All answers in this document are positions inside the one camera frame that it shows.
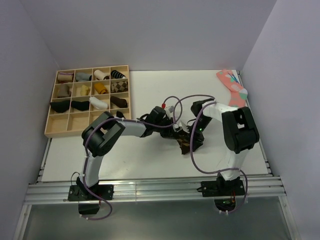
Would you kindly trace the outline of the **brown argyle sock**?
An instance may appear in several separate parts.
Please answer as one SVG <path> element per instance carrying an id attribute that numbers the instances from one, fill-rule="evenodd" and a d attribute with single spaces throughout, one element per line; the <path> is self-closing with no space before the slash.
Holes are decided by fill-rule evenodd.
<path id="1" fill-rule="evenodd" d="M 193 147 L 191 147 L 191 136 L 187 135 L 178 135 L 176 137 L 176 141 L 179 145 L 182 155 L 187 155 L 190 151 L 193 151 Z"/>

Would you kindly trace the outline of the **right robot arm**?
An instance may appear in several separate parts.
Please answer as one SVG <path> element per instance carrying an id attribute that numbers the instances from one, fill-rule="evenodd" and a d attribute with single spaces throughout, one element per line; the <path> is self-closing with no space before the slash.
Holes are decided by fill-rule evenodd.
<path id="1" fill-rule="evenodd" d="M 195 101 L 191 112 L 196 117 L 191 127 L 190 157 L 196 165 L 193 152 L 199 147 L 197 140 L 203 140 L 203 131 L 215 119 L 222 124 L 223 139 L 226 154 L 222 159 L 226 163 L 225 169 L 214 171 L 216 180 L 203 181 L 198 192 L 203 197 L 244 196 L 247 190 L 240 175 L 244 160 L 254 145 L 259 141 L 260 135 L 249 107 L 233 107 L 216 102 L 215 99 Z"/>

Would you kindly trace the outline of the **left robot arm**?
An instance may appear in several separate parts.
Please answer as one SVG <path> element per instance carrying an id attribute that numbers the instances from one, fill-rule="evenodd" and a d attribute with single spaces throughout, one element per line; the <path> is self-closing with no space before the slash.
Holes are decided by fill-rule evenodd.
<path id="1" fill-rule="evenodd" d="M 99 171 L 103 157 L 111 151 L 121 136 L 145 138 L 152 133 L 160 133 L 163 138 L 172 138 L 174 107 L 156 106 L 149 114 L 136 120 L 114 117 L 104 111 L 81 134 L 87 154 L 83 171 L 76 180 L 77 194 L 84 200 L 101 196 L 99 189 Z"/>

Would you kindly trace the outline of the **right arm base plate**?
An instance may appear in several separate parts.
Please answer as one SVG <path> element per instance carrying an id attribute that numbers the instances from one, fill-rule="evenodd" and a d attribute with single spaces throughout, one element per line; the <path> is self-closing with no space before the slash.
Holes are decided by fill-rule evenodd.
<path id="1" fill-rule="evenodd" d="M 202 197 L 222 197 L 214 200 L 216 208 L 220 211 L 233 211 L 236 208 L 236 197 L 245 195 L 243 181 L 238 177 L 235 180 L 226 181 L 218 177 L 213 181 L 202 181 L 197 189 Z"/>

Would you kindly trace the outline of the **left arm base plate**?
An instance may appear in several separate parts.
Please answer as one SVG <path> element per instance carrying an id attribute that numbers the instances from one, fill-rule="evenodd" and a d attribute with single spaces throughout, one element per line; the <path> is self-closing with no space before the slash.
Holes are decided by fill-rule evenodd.
<path id="1" fill-rule="evenodd" d="M 90 190 L 100 198 L 105 200 L 112 200 L 114 193 L 114 186 L 112 184 L 98 184 L 93 185 Z M 79 202 L 78 212 L 82 215 L 95 215 L 100 210 L 101 200 L 89 193 L 82 182 L 71 185 L 67 197 L 68 202 Z"/>

